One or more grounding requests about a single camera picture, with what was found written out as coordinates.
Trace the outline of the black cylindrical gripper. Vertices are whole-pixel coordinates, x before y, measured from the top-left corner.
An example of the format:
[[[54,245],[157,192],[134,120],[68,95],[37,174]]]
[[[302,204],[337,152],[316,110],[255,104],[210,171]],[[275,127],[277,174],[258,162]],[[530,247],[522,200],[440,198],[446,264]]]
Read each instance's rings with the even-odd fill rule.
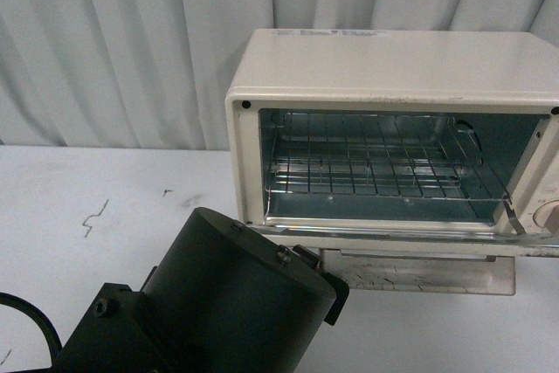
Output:
[[[184,372],[292,372],[349,297],[341,279],[207,208],[192,211],[144,288]]]

